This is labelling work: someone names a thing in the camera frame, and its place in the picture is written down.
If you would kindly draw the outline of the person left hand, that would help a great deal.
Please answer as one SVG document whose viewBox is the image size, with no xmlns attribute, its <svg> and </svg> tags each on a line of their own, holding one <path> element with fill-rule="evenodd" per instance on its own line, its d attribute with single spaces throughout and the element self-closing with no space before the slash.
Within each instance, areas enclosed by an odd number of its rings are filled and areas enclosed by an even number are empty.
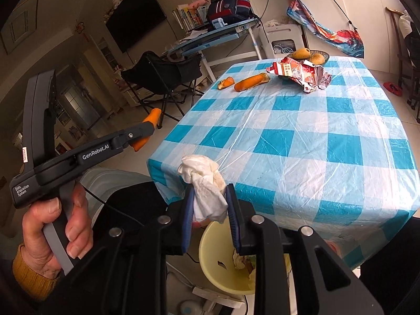
<svg viewBox="0 0 420 315">
<path fill-rule="evenodd" d="M 73 210 L 65 227 L 69 240 L 66 251 L 73 259 L 83 256 L 93 247 L 93 231 L 88 215 L 88 202 L 84 188 L 75 184 L 73 193 Z M 61 214 L 62 205 L 58 198 L 47 201 L 36 201 L 26 211 L 22 220 L 23 261 L 37 274 L 47 279 L 55 279 L 61 271 L 61 265 L 51 251 L 42 228 L 52 223 Z"/>
</svg>

